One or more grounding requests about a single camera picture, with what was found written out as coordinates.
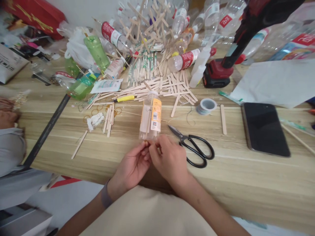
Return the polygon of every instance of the green plastic bottle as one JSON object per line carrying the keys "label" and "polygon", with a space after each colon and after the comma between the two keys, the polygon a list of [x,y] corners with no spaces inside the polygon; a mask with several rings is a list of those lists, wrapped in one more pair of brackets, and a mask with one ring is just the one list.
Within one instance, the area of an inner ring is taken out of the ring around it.
{"label": "green plastic bottle", "polygon": [[111,64],[111,62],[104,52],[99,37],[95,35],[88,36],[84,39],[84,43],[88,50],[90,51],[99,69],[104,72],[107,69],[107,67]]}
{"label": "green plastic bottle", "polygon": [[88,78],[83,76],[67,90],[67,94],[74,99],[81,101],[91,92],[95,80],[96,76],[93,74],[90,74]]}
{"label": "green plastic bottle", "polygon": [[66,52],[65,54],[65,69],[66,72],[71,75],[73,78],[76,78],[80,73],[79,68],[76,66],[76,62],[71,57],[70,53]]}

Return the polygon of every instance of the wristband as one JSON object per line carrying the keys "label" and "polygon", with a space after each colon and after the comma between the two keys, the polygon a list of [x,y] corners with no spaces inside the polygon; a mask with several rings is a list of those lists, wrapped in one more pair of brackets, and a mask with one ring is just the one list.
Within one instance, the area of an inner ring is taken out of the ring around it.
{"label": "wristband", "polygon": [[112,203],[112,199],[111,197],[109,196],[108,194],[108,190],[107,190],[107,185],[108,185],[108,182],[110,181],[111,179],[109,179],[106,184],[104,185],[104,187],[102,188],[101,190],[101,200],[102,200],[102,204],[103,206],[105,207],[105,209],[107,209]]}

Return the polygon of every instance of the clear bottle with orange label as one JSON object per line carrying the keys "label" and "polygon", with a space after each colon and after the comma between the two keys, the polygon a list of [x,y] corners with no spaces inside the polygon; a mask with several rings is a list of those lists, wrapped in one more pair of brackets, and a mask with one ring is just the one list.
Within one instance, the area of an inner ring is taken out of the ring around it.
{"label": "clear bottle with orange label", "polygon": [[161,132],[162,103],[156,91],[150,91],[143,101],[139,139],[156,140]]}

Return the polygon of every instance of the white paper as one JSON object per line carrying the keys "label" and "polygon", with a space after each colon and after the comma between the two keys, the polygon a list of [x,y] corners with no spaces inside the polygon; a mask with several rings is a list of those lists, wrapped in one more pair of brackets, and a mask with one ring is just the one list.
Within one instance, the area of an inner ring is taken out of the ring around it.
{"label": "white paper", "polygon": [[315,96],[315,59],[253,63],[231,97],[293,108]]}
{"label": "white paper", "polygon": [[91,93],[100,92],[117,92],[120,88],[120,84],[123,79],[120,80],[100,80],[94,83]]}

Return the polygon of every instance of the barcode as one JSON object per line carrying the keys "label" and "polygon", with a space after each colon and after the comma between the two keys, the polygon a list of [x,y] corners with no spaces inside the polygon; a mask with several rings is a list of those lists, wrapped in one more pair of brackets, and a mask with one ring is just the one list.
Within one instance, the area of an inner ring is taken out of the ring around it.
{"label": "barcode", "polygon": [[158,113],[157,112],[153,113],[153,120],[158,120]]}

